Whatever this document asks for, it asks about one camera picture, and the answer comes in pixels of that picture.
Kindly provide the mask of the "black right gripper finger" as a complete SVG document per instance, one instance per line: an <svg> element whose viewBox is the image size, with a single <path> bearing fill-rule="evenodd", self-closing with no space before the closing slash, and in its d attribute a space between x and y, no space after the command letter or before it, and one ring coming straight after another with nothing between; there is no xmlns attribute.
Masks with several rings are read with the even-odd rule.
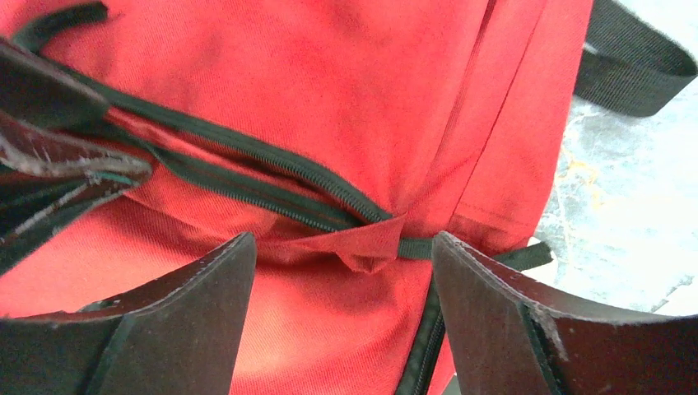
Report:
<svg viewBox="0 0 698 395"><path fill-rule="evenodd" d="M16 267L79 216L142 183L142 173L88 171L39 177L1 173L1 273Z"/></svg>
<svg viewBox="0 0 698 395"><path fill-rule="evenodd" d="M536 281L448 233L435 286L464 394L694 394L697 318L621 309Z"/></svg>
<svg viewBox="0 0 698 395"><path fill-rule="evenodd" d="M75 313L3 319L2 393L228 393L256 252L243 233Z"/></svg>
<svg viewBox="0 0 698 395"><path fill-rule="evenodd" d="M1 41L1 161L39 177L116 174L143 180L150 165L138 158L63 135L99 121L109 104L91 88L3 39Z"/></svg>

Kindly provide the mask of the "red backpack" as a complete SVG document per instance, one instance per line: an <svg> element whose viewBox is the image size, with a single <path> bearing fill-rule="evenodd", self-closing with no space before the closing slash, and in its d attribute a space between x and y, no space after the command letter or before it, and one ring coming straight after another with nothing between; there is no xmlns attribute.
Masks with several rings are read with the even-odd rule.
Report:
<svg viewBox="0 0 698 395"><path fill-rule="evenodd" d="M1 273L1 321L249 233L226 394L442 393L435 237L534 279L572 98L644 118L697 75L613 1L4 1L2 40L109 104L63 135L151 173Z"/></svg>

